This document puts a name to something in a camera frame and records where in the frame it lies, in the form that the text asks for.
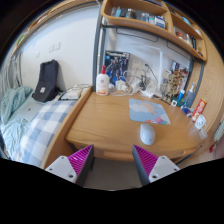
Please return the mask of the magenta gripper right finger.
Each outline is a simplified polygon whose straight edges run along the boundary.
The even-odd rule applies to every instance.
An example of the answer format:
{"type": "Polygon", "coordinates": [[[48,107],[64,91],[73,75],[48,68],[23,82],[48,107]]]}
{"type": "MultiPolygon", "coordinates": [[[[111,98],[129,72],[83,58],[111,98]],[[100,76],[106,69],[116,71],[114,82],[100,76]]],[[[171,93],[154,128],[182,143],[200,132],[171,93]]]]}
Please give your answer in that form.
{"type": "Polygon", "coordinates": [[[140,146],[134,145],[132,154],[140,182],[143,186],[179,171],[179,167],[168,157],[157,157],[140,146]]]}

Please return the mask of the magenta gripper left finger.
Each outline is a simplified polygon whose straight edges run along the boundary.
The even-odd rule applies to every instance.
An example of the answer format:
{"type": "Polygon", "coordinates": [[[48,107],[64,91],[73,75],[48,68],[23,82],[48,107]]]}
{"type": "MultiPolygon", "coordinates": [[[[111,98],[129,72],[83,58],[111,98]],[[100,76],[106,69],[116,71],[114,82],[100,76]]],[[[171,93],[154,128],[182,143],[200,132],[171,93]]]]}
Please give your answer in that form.
{"type": "Polygon", "coordinates": [[[84,186],[94,159],[94,146],[89,145],[70,156],[60,156],[46,171],[67,181],[84,186]]]}

